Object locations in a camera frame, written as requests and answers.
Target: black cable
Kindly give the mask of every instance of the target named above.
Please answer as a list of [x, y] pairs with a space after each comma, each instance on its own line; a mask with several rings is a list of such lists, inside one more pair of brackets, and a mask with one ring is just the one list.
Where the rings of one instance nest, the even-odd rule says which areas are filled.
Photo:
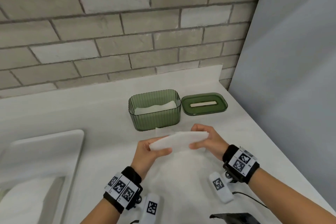
[[253, 197], [251, 197], [251, 196], [249, 196], [249, 195], [247, 195], [247, 194], [245, 194], [245, 193], [243, 193], [243, 192], [234, 191], [234, 192], [232, 192], [232, 194], [233, 194], [233, 195], [234, 195], [234, 194], [242, 194], [242, 195], [244, 195], [244, 196], [247, 196], [247, 197], [253, 199], [254, 201], [256, 201], [257, 203], [261, 204], [263, 207], [266, 207], [266, 208], [268, 209], [268, 207], [267, 207], [266, 205], [264, 205], [263, 203], [259, 202], [258, 200], [254, 199]]

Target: green plastic container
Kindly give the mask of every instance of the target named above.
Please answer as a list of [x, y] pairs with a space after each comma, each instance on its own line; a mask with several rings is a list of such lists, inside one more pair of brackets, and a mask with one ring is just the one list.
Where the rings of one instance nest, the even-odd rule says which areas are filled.
[[[147, 108], [152, 105], [164, 105], [174, 101], [177, 108], [135, 115], [134, 110]], [[138, 131], [146, 131], [155, 128], [163, 128], [178, 124], [181, 118], [181, 100], [175, 90], [160, 90], [132, 96], [128, 101], [128, 111], [134, 127]]]
[[[216, 104], [193, 107], [193, 104], [208, 102], [216, 102]], [[196, 116], [224, 112], [227, 109], [228, 104], [221, 94], [205, 93], [183, 97], [182, 106], [185, 114], [189, 116]]]

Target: brick wall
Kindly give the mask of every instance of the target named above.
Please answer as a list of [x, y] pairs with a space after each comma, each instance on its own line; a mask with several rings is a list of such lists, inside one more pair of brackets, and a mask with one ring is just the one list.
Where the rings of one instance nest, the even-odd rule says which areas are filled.
[[258, 0], [0, 0], [0, 98], [223, 64]]

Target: container lid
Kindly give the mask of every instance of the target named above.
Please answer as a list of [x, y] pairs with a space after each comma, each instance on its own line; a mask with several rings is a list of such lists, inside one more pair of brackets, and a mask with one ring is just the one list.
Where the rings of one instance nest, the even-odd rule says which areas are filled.
[[182, 98], [183, 111], [190, 116], [224, 112], [228, 104], [221, 94], [205, 93]]

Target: ribbed green box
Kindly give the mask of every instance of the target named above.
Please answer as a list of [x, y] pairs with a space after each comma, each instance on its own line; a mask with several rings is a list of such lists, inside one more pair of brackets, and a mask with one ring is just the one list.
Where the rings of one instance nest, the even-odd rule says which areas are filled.
[[[152, 105], [164, 105], [174, 101], [177, 108], [135, 115], [136, 108], [147, 108]], [[178, 124], [181, 118], [181, 100], [175, 90], [160, 90], [137, 94], [128, 101], [128, 111], [134, 127], [138, 131], [146, 131], [155, 128], [163, 128]]]

